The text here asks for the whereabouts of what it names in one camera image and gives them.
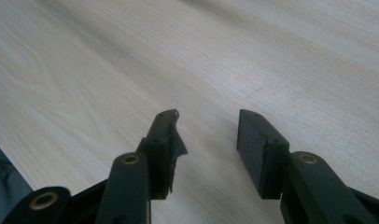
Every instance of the clamp jaw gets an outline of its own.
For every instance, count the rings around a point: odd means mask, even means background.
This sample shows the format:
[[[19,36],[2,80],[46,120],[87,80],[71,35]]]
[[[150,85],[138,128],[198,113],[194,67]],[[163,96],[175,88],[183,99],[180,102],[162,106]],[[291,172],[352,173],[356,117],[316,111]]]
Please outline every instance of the clamp jaw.
[[[286,223],[379,223],[379,200],[347,187],[319,156],[288,149],[265,117],[240,111],[237,150],[260,197],[281,198]]]
[[[150,200],[166,199],[177,158],[187,154],[177,120],[175,109],[157,115],[136,152],[114,160],[107,180],[73,197],[62,187],[39,189],[22,199],[4,223],[151,223]]]

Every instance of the wooden floor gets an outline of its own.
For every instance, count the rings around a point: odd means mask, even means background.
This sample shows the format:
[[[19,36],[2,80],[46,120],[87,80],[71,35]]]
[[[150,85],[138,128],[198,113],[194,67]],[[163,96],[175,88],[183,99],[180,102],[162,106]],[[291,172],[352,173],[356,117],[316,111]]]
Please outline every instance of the wooden floor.
[[[153,223],[283,223],[241,108],[379,198],[379,1],[0,0],[0,148],[33,189],[107,178],[170,108],[189,155]]]

